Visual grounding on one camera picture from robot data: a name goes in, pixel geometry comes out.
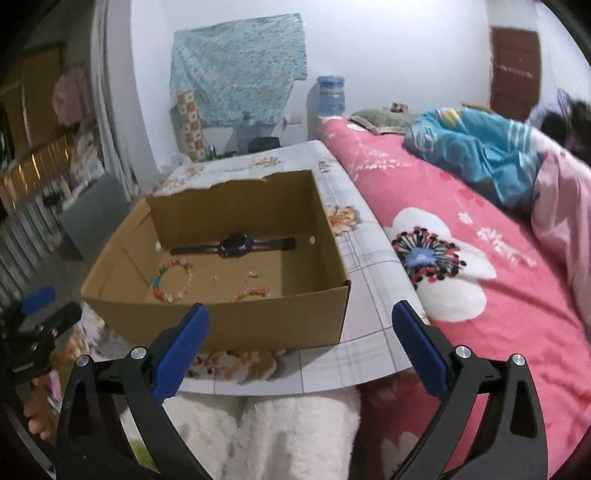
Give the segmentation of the person's left hand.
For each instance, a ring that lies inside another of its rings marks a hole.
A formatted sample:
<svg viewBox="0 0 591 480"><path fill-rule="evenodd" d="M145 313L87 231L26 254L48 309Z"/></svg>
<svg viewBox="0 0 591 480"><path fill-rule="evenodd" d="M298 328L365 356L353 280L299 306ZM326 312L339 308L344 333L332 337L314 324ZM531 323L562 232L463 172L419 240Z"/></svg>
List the person's left hand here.
<svg viewBox="0 0 591 480"><path fill-rule="evenodd" d="M27 428L32 435L48 440L55 427L54 411L44 390L35 390L23 407Z"/></svg>

